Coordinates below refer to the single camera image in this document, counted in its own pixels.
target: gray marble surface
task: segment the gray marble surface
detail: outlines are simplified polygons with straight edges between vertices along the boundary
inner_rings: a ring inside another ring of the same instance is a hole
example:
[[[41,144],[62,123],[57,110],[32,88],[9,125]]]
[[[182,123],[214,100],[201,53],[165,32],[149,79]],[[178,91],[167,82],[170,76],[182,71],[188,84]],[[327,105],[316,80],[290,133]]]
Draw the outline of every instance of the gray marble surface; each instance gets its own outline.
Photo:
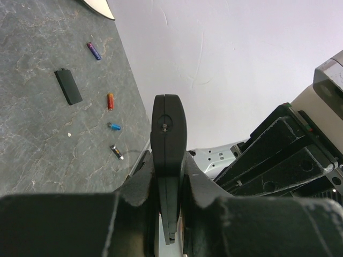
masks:
[[[0,27],[0,195],[119,187],[150,124],[115,22],[76,0],[0,0]],[[82,102],[67,104],[54,75],[62,67],[71,70]],[[114,143],[124,161],[109,149]]]

